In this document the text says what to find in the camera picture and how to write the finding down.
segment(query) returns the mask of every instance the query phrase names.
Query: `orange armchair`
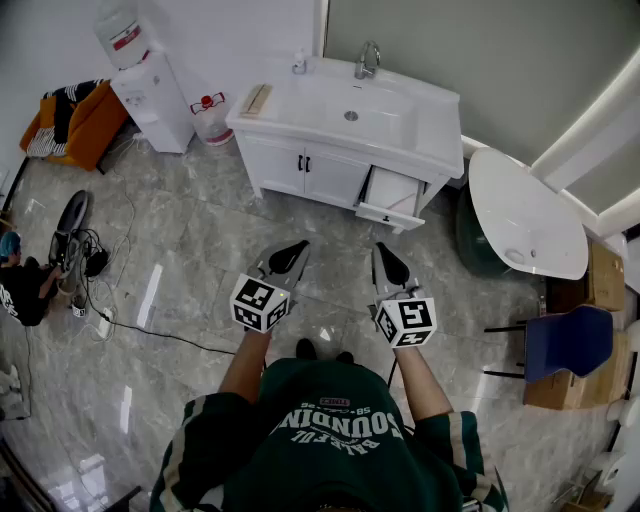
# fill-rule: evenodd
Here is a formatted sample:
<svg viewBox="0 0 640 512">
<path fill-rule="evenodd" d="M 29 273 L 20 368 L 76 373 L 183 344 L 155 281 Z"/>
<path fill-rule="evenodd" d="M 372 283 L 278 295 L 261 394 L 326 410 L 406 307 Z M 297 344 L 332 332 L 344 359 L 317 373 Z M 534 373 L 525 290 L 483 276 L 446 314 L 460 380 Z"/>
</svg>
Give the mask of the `orange armchair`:
<svg viewBox="0 0 640 512">
<path fill-rule="evenodd" d="M 69 122 L 65 156 L 50 155 L 47 160 L 57 164 L 82 167 L 85 171 L 102 169 L 98 162 L 129 114 L 115 95 L 109 81 L 102 82 L 78 103 Z M 27 151 L 31 139 L 40 128 L 40 112 L 33 118 L 20 140 Z"/>
</svg>

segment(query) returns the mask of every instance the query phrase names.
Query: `person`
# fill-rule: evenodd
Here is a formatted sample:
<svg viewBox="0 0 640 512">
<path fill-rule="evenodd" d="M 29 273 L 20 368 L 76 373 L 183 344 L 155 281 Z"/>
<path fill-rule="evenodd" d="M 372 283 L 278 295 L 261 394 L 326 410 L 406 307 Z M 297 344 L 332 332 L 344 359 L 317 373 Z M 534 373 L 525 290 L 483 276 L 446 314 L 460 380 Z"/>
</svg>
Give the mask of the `person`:
<svg viewBox="0 0 640 512">
<path fill-rule="evenodd" d="M 507 510 L 475 415 L 453 412 L 415 347 L 395 349 L 410 433 L 374 372 L 309 340 L 262 373 L 271 334 L 249 331 L 217 393 L 185 407 L 152 512 Z"/>
<path fill-rule="evenodd" d="M 0 300 L 9 314 L 22 325 L 35 326 L 44 318 L 49 301 L 58 292 L 60 267 L 39 266 L 29 256 L 20 265 L 20 236 L 9 231 L 0 240 Z"/>
</svg>

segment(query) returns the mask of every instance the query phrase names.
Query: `cardboard box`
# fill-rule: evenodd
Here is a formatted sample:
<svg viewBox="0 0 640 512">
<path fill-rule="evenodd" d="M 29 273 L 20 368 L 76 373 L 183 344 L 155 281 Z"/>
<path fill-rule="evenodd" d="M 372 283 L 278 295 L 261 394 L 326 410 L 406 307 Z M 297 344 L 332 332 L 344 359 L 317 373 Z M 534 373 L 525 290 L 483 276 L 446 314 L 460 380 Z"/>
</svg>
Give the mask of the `cardboard box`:
<svg viewBox="0 0 640 512">
<path fill-rule="evenodd" d="M 589 265 L 582 279 L 547 280 L 550 313 L 566 313 L 580 304 L 592 304 L 609 311 L 624 309 L 622 258 L 593 241 L 589 241 Z"/>
<path fill-rule="evenodd" d="M 581 379 L 563 370 L 536 382 L 527 383 L 525 405 L 545 409 L 589 409 L 622 398 L 629 379 L 631 351 L 626 333 L 615 332 L 609 360 Z"/>
</svg>

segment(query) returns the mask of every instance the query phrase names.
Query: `gray floor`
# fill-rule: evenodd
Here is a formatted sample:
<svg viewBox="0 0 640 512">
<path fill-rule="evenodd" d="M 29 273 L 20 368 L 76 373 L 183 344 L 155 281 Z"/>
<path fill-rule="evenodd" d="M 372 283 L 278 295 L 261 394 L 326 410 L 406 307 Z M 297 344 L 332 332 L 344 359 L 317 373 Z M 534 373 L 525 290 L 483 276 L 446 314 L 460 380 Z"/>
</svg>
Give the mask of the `gray floor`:
<svg viewBox="0 0 640 512">
<path fill-rule="evenodd" d="M 208 148 L 194 140 L 178 156 L 157 154 L 144 142 L 120 155 L 126 147 L 110 154 L 104 168 L 115 165 L 126 178 L 135 205 L 131 254 L 112 295 L 100 286 L 103 300 L 96 304 L 115 305 L 120 321 L 135 324 L 159 264 L 162 277 L 146 327 L 233 350 L 243 334 L 229 315 L 238 273 L 266 245 L 307 238 L 312 252 L 296 290 L 298 305 L 276 327 L 267 362 L 292 356 L 296 341 L 309 337 L 321 357 L 349 350 L 386 378 L 393 355 L 366 310 L 373 293 L 370 247 L 386 241 L 412 257 L 428 283 L 439 332 L 423 353 L 454 407 L 478 415 L 512 510 L 548 509 L 561 483 L 606 445 L 612 425 L 604 408 L 525 407 L 523 381 L 482 373 L 517 371 L 522 340 L 483 329 L 535 316 L 540 283 L 515 273 L 496 280 L 471 276 L 456 255 L 449 194 L 425 210 L 424 226 L 394 236 L 347 210 L 269 191 L 256 200 L 235 142 Z M 83 188 L 93 196 L 89 226 L 105 245 L 126 233 L 132 210 L 113 172 L 101 176 L 32 161 L 13 200 L 25 257 L 45 259 L 64 205 Z M 125 244 L 103 276 L 112 287 L 127 252 Z M 121 328 L 109 341 L 96 341 L 67 304 L 59 295 L 49 316 L 29 331 L 33 416 L 4 423 L 2 431 L 62 510 L 100 510 L 138 484 L 145 492 L 135 509 L 144 510 L 184 404 L 217 390 L 230 356 Z M 98 320 L 88 317 L 94 325 Z M 1 329 L 5 359 L 28 383 L 25 330 L 4 310 Z M 392 393 L 411 423 L 399 372 Z"/>
</svg>

